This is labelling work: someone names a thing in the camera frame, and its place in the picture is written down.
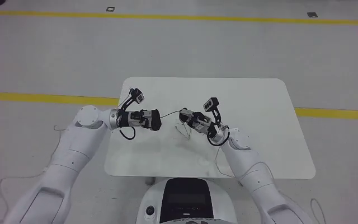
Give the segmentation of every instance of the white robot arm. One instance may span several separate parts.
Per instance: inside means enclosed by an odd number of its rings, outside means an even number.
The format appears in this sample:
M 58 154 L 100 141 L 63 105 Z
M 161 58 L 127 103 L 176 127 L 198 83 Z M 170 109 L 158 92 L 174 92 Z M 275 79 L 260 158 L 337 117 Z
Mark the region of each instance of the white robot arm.
M 278 191 L 266 164 L 250 147 L 248 135 L 238 128 L 229 129 L 222 125 L 218 105 L 215 97 L 204 104 L 205 111 L 213 112 L 215 123 L 208 116 L 186 108 L 180 111 L 179 119 L 197 132 L 206 134 L 210 144 L 222 148 L 235 178 L 253 198 L 262 224 L 311 224 L 309 216 Z
M 5 218 L 4 223 L 64 223 L 70 209 L 70 191 L 84 166 L 96 153 L 107 131 L 120 127 L 144 127 L 159 130 L 158 110 L 125 111 L 132 103 L 144 100 L 138 89 L 131 89 L 131 98 L 121 109 L 100 111 L 94 106 L 81 108 L 61 138 L 51 163 L 41 180 L 29 190 Z M 212 111 L 215 123 L 200 112 L 186 108 L 180 111 L 180 121 L 208 137 L 210 144 L 220 146 L 241 184 L 251 194 L 263 224 L 310 224 L 309 216 L 292 200 L 282 195 L 256 151 L 250 148 L 248 136 L 238 128 L 222 125 L 216 98 L 204 104 Z M 227 223 L 207 218 L 187 218 L 167 223 L 208 224 Z
M 64 131 L 42 178 L 20 198 L 4 223 L 64 223 L 70 210 L 71 188 L 108 129 L 139 126 L 159 130 L 162 123 L 158 110 L 125 111 L 132 102 L 140 104 L 144 100 L 138 89 L 131 89 L 130 96 L 121 109 L 100 111 L 85 106 L 79 110 Z

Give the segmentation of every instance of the white tabletop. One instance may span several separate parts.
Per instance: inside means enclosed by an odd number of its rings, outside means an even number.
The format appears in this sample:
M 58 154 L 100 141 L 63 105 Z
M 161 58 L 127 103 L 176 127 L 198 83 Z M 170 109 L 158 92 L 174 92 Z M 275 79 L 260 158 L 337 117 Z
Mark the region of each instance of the white tabletop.
M 258 151 L 277 179 L 310 179 L 315 167 L 302 134 L 290 96 L 283 81 L 264 78 L 128 78 L 120 101 L 129 88 L 139 88 L 145 100 L 128 110 L 158 109 L 161 116 L 188 108 L 206 113 L 203 104 L 210 97 L 219 100 L 222 122 L 245 131 L 251 148 Z M 162 127 L 153 132 L 136 128 L 128 141 L 118 130 L 111 133 L 105 170 L 112 176 L 175 176 L 224 178 L 216 169 L 217 147 L 206 136 L 192 131 L 188 140 L 175 124 L 178 113 L 162 118 Z M 130 128 L 123 128 L 131 136 Z M 220 151 L 218 165 L 232 175 Z

